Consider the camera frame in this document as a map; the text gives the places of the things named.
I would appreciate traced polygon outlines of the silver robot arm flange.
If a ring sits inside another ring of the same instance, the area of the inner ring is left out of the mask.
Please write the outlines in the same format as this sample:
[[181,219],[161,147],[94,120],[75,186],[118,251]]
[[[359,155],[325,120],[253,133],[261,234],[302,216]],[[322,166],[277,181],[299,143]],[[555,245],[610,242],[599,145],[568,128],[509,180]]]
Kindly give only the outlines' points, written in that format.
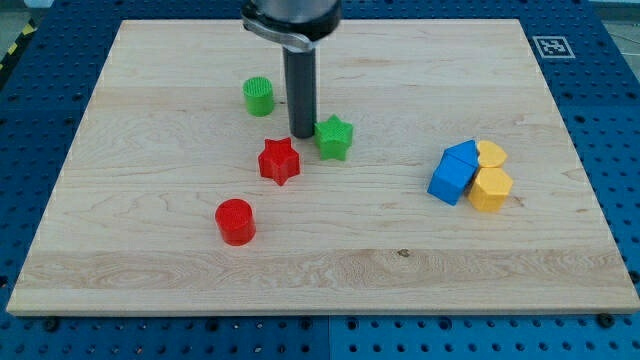
[[342,18],[341,0],[247,0],[243,27],[294,53],[313,51]]

